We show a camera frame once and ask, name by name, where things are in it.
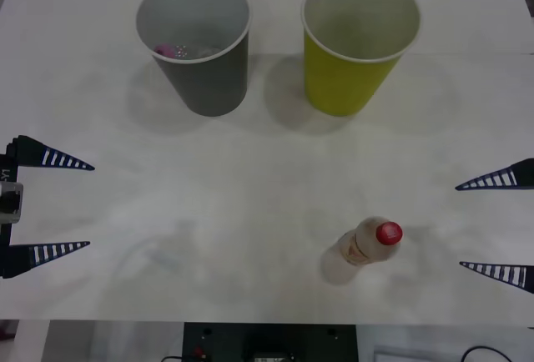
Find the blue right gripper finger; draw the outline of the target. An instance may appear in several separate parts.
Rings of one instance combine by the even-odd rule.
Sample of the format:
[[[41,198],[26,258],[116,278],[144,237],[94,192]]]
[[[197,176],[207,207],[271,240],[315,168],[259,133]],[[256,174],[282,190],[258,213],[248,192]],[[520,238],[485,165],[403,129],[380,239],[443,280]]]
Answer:
[[[455,190],[533,190],[533,158],[527,158],[482,176],[470,179],[455,187]]]
[[[479,264],[466,261],[460,261],[459,265],[489,279],[533,294],[534,267],[532,265]]]

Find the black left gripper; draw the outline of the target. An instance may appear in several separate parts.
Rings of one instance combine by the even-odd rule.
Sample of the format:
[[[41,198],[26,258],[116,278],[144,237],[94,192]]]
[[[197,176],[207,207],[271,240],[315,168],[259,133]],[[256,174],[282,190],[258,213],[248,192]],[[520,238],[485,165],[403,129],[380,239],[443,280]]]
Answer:
[[[24,135],[17,136],[8,144],[8,156],[1,155],[1,246],[7,246],[2,253],[3,279],[17,277],[90,245],[89,241],[9,245],[12,225],[19,220],[16,162],[19,166],[32,168],[95,170],[93,165],[79,158]]]

